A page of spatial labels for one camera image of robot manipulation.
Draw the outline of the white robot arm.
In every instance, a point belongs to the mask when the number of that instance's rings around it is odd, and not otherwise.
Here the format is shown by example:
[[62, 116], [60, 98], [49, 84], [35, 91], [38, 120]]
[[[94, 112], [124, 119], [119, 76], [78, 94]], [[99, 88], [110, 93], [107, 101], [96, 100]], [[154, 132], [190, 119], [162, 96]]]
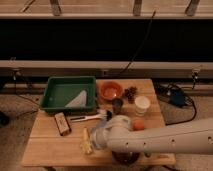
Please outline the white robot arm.
[[90, 142], [94, 149], [120, 153], [213, 155], [213, 118], [133, 131], [131, 119], [117, 115], [92, 132]]

